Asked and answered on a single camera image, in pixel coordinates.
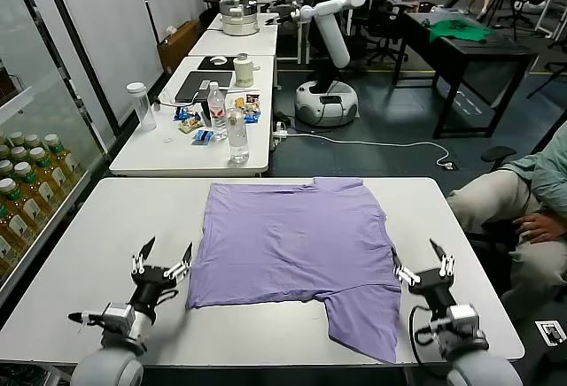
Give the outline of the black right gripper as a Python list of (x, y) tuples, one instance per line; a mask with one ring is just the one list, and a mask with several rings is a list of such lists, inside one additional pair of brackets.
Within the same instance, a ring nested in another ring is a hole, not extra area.
[(430, 240), (431, 247), (438, 256), (440, 268), (433, 268), (415, 274), (406, 268), (396, 251), (392, 253), (393, 273), (400, 282), (412, 284), (408, 291), (423, 297), (431, 311), (445, 311), (455, 305), (450, 288), (454, 283), (454, 256), (448, 255), (444, 249)]

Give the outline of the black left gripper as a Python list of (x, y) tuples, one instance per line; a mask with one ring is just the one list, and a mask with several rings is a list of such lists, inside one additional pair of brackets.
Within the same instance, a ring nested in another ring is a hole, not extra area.
[(177, 294), (176, 280), (182, 280), (190, 271), (193, 246), (190, 243), (181, 261), (168, 269), (144, 266), (155, 240), (156, 237), (150, 239), (132, 256), (131, 278), (136, 288), (128, 301), (137, 313), (147, 316), (151, 322), (156, 320), (155, 308), (161, 303), (162, 296), (172, 290), (174, 297)]

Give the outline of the bare person hand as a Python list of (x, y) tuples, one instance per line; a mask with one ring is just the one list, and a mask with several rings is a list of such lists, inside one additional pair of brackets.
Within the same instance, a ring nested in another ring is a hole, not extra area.
[(552, 213), (535, 213), (514, 221), (517, 233), (529, 243), (554, 241), (566, 234), (566, 220)]

